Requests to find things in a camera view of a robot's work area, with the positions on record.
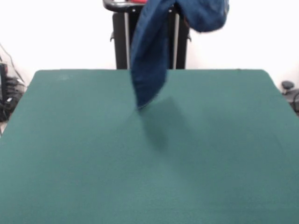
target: falling cloth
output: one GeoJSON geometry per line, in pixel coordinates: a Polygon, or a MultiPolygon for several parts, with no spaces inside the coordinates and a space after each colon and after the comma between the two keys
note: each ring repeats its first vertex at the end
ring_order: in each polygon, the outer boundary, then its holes
{"type": "Polygon", "coordinates": [[[228,0],[148,0],[135,28],[131,44],[131,78],[138,108],[150,103],[166,81],[169,66],[167,15],[174,6],[198,32],[222,28],[228,0]]]}

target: white wall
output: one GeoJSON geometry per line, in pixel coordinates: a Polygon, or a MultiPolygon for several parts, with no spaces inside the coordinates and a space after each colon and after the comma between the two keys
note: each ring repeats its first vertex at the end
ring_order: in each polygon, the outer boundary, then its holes
{"type": "MultiPolygon", "coordinates": [[[[299,2],[230,5],[223,30],[191,33],[186,67],[265,69],[277,86],[299,85],[299,2]]],[[[0,42],[27,82],[39,69],[115,68],[112,13],[101,0],[0,0],[0,8],[0,42]]]]}

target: metal pole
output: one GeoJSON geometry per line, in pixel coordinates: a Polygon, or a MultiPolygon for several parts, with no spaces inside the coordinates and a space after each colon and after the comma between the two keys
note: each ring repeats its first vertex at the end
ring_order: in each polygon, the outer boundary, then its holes
{"type": "Polygon", "coordinates": [[[177,69],[179,15],[176,14],[173,38],[173,69],[177,69]]]}
{"type": "Polygon", "coordinates": [[[125,33],[126,33],[127,69],[130,69],[130,32],[129,32],[128,13],[125,13],[125,33]]]}

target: black object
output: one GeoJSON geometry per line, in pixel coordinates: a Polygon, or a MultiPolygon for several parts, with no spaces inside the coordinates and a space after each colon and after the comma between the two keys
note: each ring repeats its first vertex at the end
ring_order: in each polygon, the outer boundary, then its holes
{"type": "MultiPolygon", "coordinates": [[[[113,11],[113,29],[117,69],[129,69],[130,45],[143,4],[129,1],[103,0],[104,7],[113,11]]],[[[169,69],[185,69],[189,28],[179,17],[176,7],[169,9],[169,69]]]]}
{"type": "Polygon", "coordinates": [[[283,81],[281,85],[284,89],[283,96],[299,115],[299,89],[293,89],[295,85],[290,81],[283,81]]]}
{"type": "Polygon", "coordinates": [[[0,122],[8,121],[17,104],[24,94],[22,84],[15,77],[7,76],[7,65],[0,63],[1,95],[0,95],[0,122]]]}

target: blue cloth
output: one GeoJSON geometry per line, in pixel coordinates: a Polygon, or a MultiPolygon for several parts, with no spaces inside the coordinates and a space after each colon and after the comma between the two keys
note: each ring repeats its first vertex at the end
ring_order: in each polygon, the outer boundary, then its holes
{"type": "Polygon", "coordinates": [[[146,106],[166,81],[169,64],[167,15],[178,7],[191,28],[210,32],[226,22],[228,0],[148,0],[143,7],[131,45],[131,77],[137,106],[146,106]]]}

